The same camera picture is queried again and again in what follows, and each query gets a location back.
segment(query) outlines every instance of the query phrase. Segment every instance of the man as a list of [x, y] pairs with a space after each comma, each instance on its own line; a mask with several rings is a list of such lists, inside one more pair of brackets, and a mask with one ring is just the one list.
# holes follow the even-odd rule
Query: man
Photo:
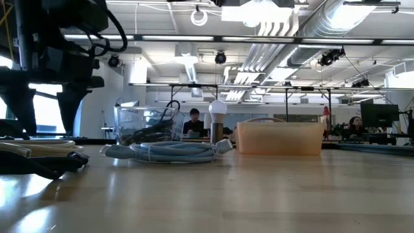
[[204, 122], [199, 120], [200, 112], [198, 109], [192, 109], [190, 111], [191, 120], [184, 123], [184, 129], [182, 133], [189, 133], [189, 131], [199, 132], [200, 136], [204, 133]]

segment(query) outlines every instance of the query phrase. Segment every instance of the computer monitor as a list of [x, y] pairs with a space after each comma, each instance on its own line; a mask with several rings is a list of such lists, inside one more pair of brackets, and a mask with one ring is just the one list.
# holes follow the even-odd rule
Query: computer monitor
[[400, 120], [398, 105], [361, 104], [361, 118], [364, 127], [393, 127]]

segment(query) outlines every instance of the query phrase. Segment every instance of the table surface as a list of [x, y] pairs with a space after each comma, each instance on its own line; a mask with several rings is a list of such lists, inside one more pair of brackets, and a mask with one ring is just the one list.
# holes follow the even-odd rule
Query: table surface
[[50, 181], [0, 176], [0, 232], [413, 232], [414, 160], [324, 150], [208, 164], [98, 154]]

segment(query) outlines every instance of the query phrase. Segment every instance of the plastic container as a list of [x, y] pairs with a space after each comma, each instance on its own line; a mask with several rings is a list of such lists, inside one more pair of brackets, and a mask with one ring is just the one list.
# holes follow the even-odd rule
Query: plastic container
[[170, 107], [115, 107], [118, 144], [181, 141], [184, 114]]
[[238, 122], [237, 150], [252, 155], [319, 155], [322, 148], [323, 124], [255, 122], [281, 121], [276, 118], [255, 118]]

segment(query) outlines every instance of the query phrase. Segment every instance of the orange plastic box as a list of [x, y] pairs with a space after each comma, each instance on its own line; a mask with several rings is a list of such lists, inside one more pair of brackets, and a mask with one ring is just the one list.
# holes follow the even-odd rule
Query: orange plastic box
[[242, 154], [252, 155], [319, 155], [323, 124], [257, 122], [281, 121], [276, 118], [255, 118], [238, 122], [236, 145]]

